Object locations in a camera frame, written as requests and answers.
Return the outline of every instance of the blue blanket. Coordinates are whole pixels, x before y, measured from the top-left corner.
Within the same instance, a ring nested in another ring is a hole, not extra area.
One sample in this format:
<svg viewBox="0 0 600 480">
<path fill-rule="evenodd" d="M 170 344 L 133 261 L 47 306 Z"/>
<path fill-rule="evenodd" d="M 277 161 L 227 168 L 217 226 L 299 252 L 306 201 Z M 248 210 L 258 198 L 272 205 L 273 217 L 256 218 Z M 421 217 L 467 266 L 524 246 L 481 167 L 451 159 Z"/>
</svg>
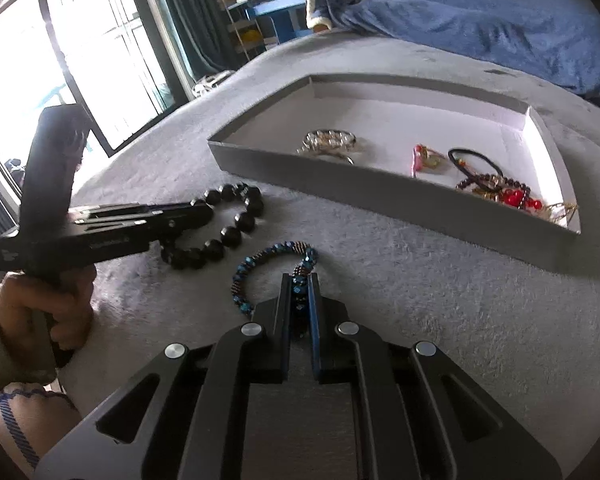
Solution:
<svg viewBox="0 0 600 480">
<path fill-rule="evenodd" d="M 316 0 L 317 16 L 522 70 L 600 105 L 600 16 L 571 0 Z"/>
</svg>

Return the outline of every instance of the red bead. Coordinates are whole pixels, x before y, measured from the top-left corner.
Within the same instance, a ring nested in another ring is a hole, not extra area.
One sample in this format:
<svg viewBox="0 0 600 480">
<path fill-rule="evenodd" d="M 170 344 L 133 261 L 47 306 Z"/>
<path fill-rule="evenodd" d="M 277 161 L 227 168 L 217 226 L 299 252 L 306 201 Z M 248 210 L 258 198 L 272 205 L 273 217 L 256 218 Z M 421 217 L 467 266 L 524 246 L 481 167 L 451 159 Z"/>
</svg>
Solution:
<svg viewBox="0 0 600 480">
<path fill-rule="evenodd" d="M 513 194 L 506 196 L 504 199 L 504 203 L 512 207 L 518 207 L 520 205 L 520 199 Z"/>
</svg>

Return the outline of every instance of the sliding glass door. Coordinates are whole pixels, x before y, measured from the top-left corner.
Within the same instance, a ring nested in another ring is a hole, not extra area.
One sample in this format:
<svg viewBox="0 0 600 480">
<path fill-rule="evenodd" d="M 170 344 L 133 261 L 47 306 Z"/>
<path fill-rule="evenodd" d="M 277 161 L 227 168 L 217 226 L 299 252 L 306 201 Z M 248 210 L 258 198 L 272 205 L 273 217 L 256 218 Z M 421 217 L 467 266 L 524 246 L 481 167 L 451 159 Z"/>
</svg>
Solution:
<svg viewBox="0 0 600 480">
<path fill-rule="evenodd" d="M 79 183 L 187 101 L 147 9 L 146 0 L 16 0 L 0 13 L 0 164 L 15 184 L 47 106 L 77 102 L 93 118 Z"/>
</svg>

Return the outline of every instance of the gray plush blanket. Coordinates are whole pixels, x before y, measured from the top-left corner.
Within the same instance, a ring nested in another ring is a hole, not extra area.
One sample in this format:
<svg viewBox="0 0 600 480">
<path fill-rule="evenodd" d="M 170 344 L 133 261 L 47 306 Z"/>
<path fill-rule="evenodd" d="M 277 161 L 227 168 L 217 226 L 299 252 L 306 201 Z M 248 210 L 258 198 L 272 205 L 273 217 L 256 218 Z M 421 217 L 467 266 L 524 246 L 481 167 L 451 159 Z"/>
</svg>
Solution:
<svg viewBox="0 0 600 480">
<path fill-rule="evenodd" d="M 206 138 L 240 111 L 310 73 L 439 78 L 501 92 L 536 107 L 564 157 L 580 203 L 582 235 L 567 274 L 552 274 L 421 227 L 262 184 L 267 210 L 236 251 L 199 271 L 175 271 L 157 246 L 98 266 L 96 323 L 62 371 L 86 414 L 168 343 L 209 344 L 244 317 L 231 276 L 242 258 L 279 240 L 320 253 L 322 292 L 385 340 L 437 343 L 570 472 L 600 435 L 600 109 L 538 78 L 386 38 L 318 34 L 250 62 L 219 89 L 181 108 L 120 153 L 75 205 L 190 200 L 235 178 L 219 171 Z M 220 214 L 192 236 L 202 244 L 229 224 Z M 272 262 L 250 278 L 253 301 L 275 296 Z M 347 389 L 310 379 L 306 345 L 296 378 L 252 390 L 243 478 L 354 478 Z"/>
</svg>

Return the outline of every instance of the blue beaded bracelet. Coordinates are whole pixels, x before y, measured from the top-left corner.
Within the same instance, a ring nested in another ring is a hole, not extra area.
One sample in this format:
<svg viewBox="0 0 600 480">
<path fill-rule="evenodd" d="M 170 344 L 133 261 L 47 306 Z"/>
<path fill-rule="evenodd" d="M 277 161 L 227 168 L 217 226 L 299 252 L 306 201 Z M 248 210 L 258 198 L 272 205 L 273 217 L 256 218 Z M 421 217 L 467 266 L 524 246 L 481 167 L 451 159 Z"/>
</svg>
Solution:
<svg viewBox="0 0 600 480">
<path fill-rule="evenodd" d="M 297 311 L 302 311 L 306 308 L 307 298 L 307 276 L 314 270 L 314 265 L 318 261 L 318 253 L 309 244 L 304 242 L 283 242 L 267 247 L 254 254 L 247 256 L 244 261 L 238 265 L 234 274 L 234 282 L 231 286 L 231 294 L 234 303 L 240 311 L 247 316 L 253 313 L 253 305 L 247 300 L 244 293 L 244 283 L 249 273 L 257 266 L 265 264 L 272 257 L 280 254 L 298 254 L 304 256 L 302 261 L 296 265 L 293 275 L 293 288 L 291 290 L 292 307 Z"/>
</svg>

